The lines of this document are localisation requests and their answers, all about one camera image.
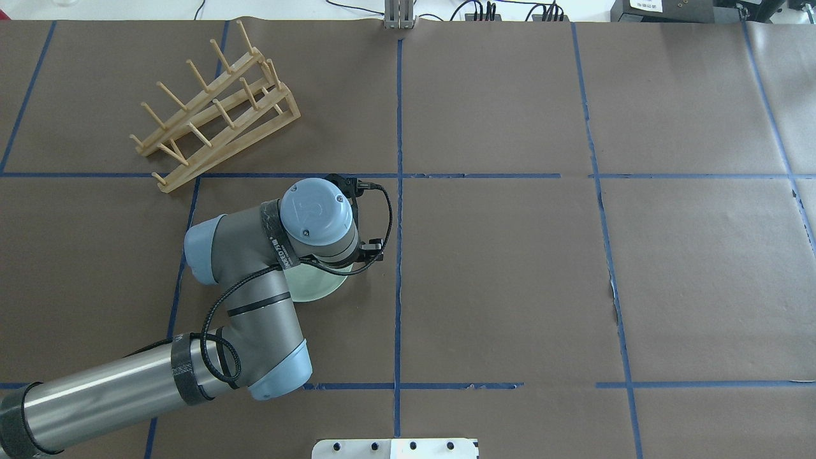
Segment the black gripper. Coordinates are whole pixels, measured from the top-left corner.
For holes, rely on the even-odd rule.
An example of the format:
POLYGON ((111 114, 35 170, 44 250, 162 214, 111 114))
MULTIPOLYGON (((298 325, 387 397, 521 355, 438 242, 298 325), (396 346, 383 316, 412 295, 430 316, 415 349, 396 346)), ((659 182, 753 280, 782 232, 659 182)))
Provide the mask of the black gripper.
POLYGON ((384 248, 386 241, 384 238, 373 238, 367 242, 359 241, 356 246, 356 263, 376 263, 384 259, 384 248))

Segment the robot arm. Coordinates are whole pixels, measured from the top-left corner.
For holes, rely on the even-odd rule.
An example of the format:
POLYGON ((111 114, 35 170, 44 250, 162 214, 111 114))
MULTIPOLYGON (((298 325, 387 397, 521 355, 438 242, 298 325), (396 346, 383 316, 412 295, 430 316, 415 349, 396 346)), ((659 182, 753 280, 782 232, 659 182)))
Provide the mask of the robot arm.
POLYGON ((2 457, 55 456, 232 390, 245 388, 265 401, 303 386, 312 364, 285 273, 306 265, 345 278, 382 260, 393 220, 384 237, 361 240, 356 200, 365 191, 379 191, 393 208, 384 186, 331 174, 189 228, 187 266, 200 284, 222 291, 201 330, 7 394, 2 457))

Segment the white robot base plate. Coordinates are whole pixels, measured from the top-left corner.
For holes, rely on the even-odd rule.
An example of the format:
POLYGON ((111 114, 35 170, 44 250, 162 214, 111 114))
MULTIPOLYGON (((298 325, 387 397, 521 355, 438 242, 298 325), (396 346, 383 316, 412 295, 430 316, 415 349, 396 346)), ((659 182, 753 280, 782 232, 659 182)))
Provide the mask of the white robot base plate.
POLYGON ((317 441, 312 458, 479 458, 477 439, 393 438, 323 439, 317 441))

